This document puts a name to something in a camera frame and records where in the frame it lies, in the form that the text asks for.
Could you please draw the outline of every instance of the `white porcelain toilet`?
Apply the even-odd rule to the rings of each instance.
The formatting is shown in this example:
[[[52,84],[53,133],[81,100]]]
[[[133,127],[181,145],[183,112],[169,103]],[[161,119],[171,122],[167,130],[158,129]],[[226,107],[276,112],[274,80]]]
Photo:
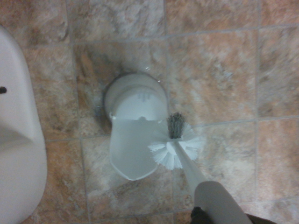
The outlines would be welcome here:
[[[139,180],[157,164],[148,149],[157,124],[168,117],[167,96],[159,82],[143,73],[120,76],[104,97],[112,122],[110,162],[124,178]]]
[[[0,224],[18,224],[39,204],[45,143],[23,53],[0,26]]]

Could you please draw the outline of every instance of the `toilet brush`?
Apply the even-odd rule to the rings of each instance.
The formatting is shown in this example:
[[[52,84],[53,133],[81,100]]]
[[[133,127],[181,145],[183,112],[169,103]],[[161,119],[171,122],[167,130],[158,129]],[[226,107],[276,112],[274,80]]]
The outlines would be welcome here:
[[[168,169],[183,168],[194,198],[215,224],[252,224],[232,196],[218,182],[208,181],[192,160],[197,158],[200,138],[180,113],[170,115],[153,133],[149,149],[154,160]]]

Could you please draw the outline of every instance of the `marble tile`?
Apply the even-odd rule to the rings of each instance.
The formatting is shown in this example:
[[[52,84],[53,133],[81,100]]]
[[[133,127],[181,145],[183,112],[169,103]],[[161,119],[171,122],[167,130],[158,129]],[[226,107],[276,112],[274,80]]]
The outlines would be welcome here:
[[[48,176],[42,200],[22,224],[88,222],[79,140],[46,144]]]
[[[299,224],[299,198],[256,203],[255,215],[277,224]]]
[[[36,106],[46,140],[76,138],[78,115],[71,49],[25,49]]]
[[[263,26],[299,22],[297,0],[261,0],[261,22]]]
[[[191,212],[192,212],[192,210],[176,212],[174,215],[175,223],[176,224],[190,224]]]
[[[166,86],[165,41],[111,42],[75,47],[79,114],[83,136],[111,132],[103,91],[119,74],[146,72]]]
[[[299,29],[260,30],[258,114],[299,115]]]
[[[188,123],[255,116],[256,31],[173,37],[170,106]]]
[[[166,0],[169,34],[257,26],[255,0]]]
[[[129,181],[109,160],[109,137],[83,140],[91,221],[173,210],[171,172],[159,167],[150,176]]]
[[[239,205],[246,214],[256,216],[256,203],[242,203]]]
[[[261,121],[258,132],[258,199],[298,196],[298,119]]]
[[[2,0],[0,25],[21,46],[69,42],[64,0]]]
[[[78,42],[164,35],[163,0],[69,0],[68,6]]]
[[[202,147],[195,161],[209,180],[220,182],[238,203],[255,198],[255,124],[197,127]],[[193,208],[182,170],[173,173],[175,209]]]
[[[100,224],[173,224],[173,214],[122,218]]]

